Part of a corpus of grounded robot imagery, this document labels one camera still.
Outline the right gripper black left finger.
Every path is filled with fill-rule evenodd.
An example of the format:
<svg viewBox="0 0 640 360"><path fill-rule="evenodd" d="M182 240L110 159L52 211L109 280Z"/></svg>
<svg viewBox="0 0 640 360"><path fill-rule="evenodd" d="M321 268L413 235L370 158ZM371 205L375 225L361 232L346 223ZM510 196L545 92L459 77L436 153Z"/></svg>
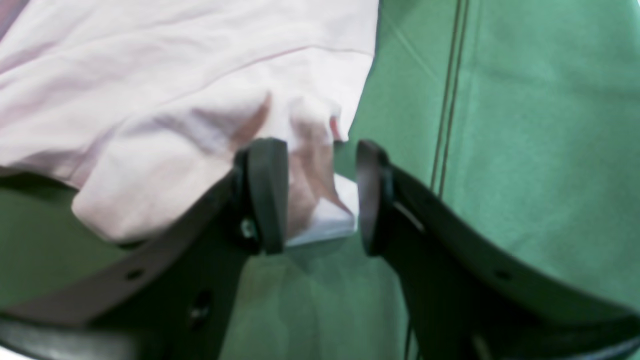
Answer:
<svg viewBox="0 0 640 360"><path fill-rule="evenodd" d="M165 233L64 289L1 312L3 360L216 360L247 260L284 250L288 148L239 150Z"/></svg>

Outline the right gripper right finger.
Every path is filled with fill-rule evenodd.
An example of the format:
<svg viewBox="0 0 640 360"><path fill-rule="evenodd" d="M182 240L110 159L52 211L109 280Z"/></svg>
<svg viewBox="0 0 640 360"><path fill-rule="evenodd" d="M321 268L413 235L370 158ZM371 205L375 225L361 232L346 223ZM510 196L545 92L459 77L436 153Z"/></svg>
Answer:
<svg viewBox="0 0 640 360"><path fill-rule="evenodd" d="M550 278L464 223L372 140L356 150L365 252L398 276L423 360L627 360L639 314Z"/></svg>

